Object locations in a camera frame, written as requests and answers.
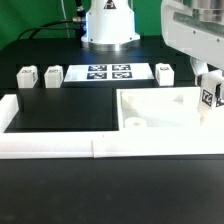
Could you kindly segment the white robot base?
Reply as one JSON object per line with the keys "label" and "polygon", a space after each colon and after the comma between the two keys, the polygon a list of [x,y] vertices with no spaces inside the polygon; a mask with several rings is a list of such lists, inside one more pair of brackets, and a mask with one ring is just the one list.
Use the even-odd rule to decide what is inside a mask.
{"label": "white robot base", "polygon": [[134,12],[128,0],[91,0],[86,13],[83,48],[97,51],[121,51],[139,44]]}

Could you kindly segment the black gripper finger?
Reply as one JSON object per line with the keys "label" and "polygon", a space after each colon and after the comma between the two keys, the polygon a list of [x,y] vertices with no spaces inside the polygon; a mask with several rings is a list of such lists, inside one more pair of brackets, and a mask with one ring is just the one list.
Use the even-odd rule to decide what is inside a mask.
{"label": "black gripper finger", "polygon": [[224,104],[224,82],[216,87],[217,104]]}
{"label": "black gripper finger", "polygon": [[205,62],[196,58],[190,59],[190,64],[195,75],[195,85],[200,86],[202,81],[202,75],[208,72],[208,66]]}

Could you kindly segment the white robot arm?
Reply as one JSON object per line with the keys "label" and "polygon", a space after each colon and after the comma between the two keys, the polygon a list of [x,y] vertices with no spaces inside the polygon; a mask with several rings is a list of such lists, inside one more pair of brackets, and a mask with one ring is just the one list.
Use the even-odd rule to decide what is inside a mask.
{"label": "white robot arm", "polygon": [[224,104],[224,0],[162,0],[164,42],[190,57],[200,103]]}

